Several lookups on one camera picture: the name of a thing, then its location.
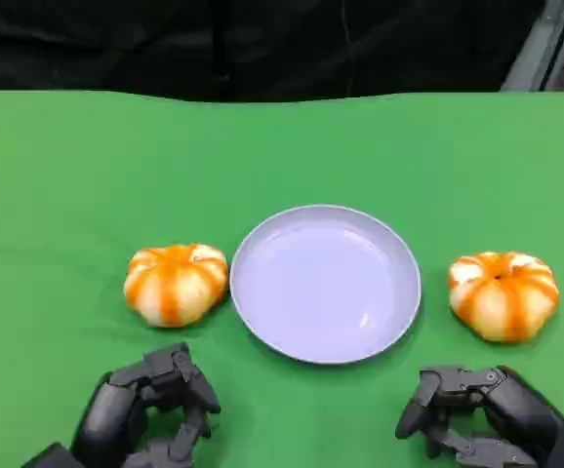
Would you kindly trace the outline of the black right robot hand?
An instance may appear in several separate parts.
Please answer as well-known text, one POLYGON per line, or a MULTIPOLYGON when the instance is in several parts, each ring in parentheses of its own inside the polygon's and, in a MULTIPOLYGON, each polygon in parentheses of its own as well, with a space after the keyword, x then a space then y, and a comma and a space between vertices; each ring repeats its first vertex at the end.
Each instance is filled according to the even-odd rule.
POLYGON ((437 366, 420 370, 395 437, 405 440, 421 432, 428 458, 450 452, 462 467, 542 467, 563 424, 563 414, 509 367, 437 366), (452 415, 477 409, 493 434, 465 437, 450 427, 452 415))

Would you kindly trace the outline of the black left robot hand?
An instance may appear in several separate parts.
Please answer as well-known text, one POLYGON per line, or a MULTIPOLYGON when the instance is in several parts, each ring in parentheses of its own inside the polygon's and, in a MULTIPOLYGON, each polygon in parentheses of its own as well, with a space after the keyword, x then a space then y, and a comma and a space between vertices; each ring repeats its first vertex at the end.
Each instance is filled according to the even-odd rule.
POLYGON ((212 435, 208 416, 221 410, 187 344, 178 343, 103 375, 70 451, 86 467, 191 467, 198 440, 212 435), (138 450, 150 409, 181 410, 181 425, 174 436, 152 439, 138 450))

